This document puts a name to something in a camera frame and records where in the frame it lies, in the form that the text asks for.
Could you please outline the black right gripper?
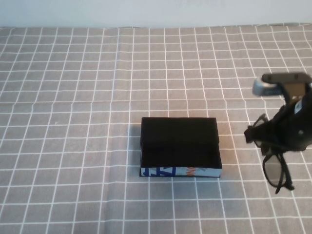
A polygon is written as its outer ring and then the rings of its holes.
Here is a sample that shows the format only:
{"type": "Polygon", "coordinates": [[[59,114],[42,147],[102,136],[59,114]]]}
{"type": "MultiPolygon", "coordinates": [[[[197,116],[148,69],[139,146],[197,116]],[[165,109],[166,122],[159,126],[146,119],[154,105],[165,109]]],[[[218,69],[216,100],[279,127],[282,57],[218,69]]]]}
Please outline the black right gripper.
{"type": "Polygon", "coordinates": [[[257,124],[244,131],[246,143],[254,143],[263,155],[275,151],[304,151],[312,143],[312,96],[306,94],[297,102],[283,105],[276,115],[268,120],[263,114],[257,124]],[[258,139],[252,131],[257,127],[258,139]]]}

